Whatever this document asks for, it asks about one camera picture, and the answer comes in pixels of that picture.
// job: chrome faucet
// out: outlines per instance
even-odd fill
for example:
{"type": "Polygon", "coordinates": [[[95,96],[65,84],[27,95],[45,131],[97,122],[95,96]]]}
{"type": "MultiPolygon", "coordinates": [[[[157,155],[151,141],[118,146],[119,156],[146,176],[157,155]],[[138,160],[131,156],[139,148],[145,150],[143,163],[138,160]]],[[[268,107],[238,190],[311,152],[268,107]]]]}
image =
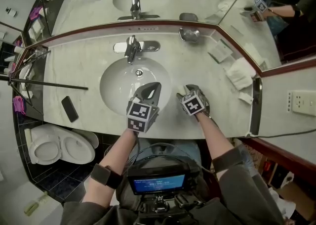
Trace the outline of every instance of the chrome faucet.
{"type": "Polygon", "coordinates": [[[135,35],[128,37],[126,43],[127,47],[124,56],[127,58],[128,64],[133,64],[136,53],[141,51],[141,46],[136,40],[135,35]]]}
{"type": "Polygon", "coordinates": [[[140,19],[140,14],[142,13],[140,9],[140,0],[132,0],[132,7],[130,8],[130,14],[133,19],[140,19]]]}

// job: white toilet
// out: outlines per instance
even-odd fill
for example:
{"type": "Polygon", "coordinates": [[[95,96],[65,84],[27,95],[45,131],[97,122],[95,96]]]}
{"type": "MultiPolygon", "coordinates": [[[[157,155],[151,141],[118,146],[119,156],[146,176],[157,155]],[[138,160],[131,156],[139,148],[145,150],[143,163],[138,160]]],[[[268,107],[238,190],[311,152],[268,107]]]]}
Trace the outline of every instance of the white toilet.
{"type": "Polygon", "coordinates": [[[94,159],[95,151],[91,142],[73,131],[45,124],[31,129],[30,132],[30,135],[26,132],[26,139],[33,164],[48,165],[59,159],[86,164],[94,159]]]}

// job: electrical socket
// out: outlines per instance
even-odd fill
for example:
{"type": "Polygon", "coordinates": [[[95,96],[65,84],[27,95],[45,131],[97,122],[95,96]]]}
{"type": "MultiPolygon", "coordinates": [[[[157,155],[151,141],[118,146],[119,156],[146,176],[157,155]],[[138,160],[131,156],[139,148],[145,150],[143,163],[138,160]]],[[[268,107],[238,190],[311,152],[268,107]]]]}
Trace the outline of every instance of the electrical socket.
{"type": "Polygon", "coordinates": [[[293,112],[316,116],[316,91],[292,90],[291,94],[293,112]]]}
{"type": "Polygon", "coordinates": [[[139,28],[141,31],[158,31],[158,26],[142,26],[139,28]]]}

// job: bottle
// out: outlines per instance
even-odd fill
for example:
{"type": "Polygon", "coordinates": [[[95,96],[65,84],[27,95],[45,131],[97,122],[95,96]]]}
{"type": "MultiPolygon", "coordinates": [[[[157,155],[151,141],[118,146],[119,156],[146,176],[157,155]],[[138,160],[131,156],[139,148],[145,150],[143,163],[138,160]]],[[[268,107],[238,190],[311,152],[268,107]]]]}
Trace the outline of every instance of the bottle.
{"type": "Polygon", "coordinates": [[[11,17],[14,17],[14,16],[16,15],[16,13],[17,13],[14,9],[11,9],[11,8],[9,8],[9,7],[7,7],[7,8],[5,9],[5,11],[6,11],[6,13],[8,13],[8,15],[10,15],[11,17]]]}

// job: sink drain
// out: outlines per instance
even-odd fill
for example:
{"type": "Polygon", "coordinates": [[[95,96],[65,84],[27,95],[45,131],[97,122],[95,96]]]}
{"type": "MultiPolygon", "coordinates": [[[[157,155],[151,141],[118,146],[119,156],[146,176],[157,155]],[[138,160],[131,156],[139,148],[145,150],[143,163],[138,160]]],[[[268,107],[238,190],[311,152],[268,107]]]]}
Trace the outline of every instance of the sink drain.
{"type": "Polygon", "coordinates": [[[137,77],[141,77],[143,75],[143,71],[141,69],[136,70],[135,72],[137,77]]]}

